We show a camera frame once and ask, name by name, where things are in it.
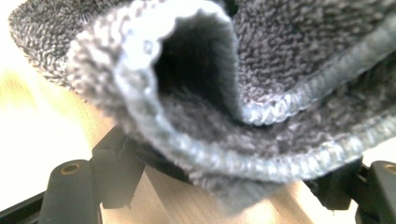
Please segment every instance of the light wood table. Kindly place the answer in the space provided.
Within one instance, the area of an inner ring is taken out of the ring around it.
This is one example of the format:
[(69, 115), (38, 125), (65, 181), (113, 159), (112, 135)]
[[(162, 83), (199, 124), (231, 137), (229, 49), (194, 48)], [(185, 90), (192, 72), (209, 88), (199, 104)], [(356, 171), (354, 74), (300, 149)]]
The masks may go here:
[[(7, 30), (7, 15), (19, 1), (0, 8), (0, 210), (46, 189), (50, 171), (75, 159), (88, 160), (113, 127), (91, 105), (42, 78), (22, 57)], [(387, 148), (367, 158), (396, 161)], [(131, 208), (103, 210), (105, 223), (355, 223), (348, 211), (323, 208), (302, 183), (293, 183), (242, 214), (227, 217), (213, 198), (147, 167)]]

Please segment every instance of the screw hole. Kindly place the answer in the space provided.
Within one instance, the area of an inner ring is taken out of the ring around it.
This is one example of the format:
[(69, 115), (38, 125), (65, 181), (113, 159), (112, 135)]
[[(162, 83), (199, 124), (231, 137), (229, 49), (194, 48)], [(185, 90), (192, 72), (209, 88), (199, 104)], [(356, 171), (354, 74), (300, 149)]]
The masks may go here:
[(396, 165), (387, 164), (387, 165), (385, 165), (385, 168), (386, 168), (389, 172), (391, 172), (391, 173), (393, 173), (394, 175), (396, 175)]
[(61, 174), (62, 175), (72, 175), (79, 170), (80, 166), (81, 165), (78, 163), (67, 164), (66, 166), (64, 166), (61, 169)]

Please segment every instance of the wooden surface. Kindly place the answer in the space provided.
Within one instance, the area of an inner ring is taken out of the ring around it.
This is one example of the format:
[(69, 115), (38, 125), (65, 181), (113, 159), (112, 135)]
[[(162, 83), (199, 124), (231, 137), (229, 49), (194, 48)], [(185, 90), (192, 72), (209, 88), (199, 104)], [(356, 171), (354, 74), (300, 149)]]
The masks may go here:
[[(22, 57), (7, 31), (7, 15), (20, 1), (7, 1), (0, 17), (0, 210), (47, 186), (62, 162), (88, 159), (91, 148), (113, 127), (75, 94), (49, 84)], [(395, 141), (371, 151), (366, 161), (396, 161)], [(234, 217), (224, 216), (202, 190), (151, 168), (131, 208), (103, 210), (105, 223), (355, 223), (348, 211), (323, 208), (301, 182), (279, 191)]]

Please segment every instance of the knit texture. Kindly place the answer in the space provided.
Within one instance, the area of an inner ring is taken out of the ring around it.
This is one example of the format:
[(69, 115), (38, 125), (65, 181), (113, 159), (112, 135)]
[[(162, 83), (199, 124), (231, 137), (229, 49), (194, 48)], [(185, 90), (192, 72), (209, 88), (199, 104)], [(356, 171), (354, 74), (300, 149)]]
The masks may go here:
[(30, 0), (9, 25), (230, 213), (396, 136), (396, 1)]

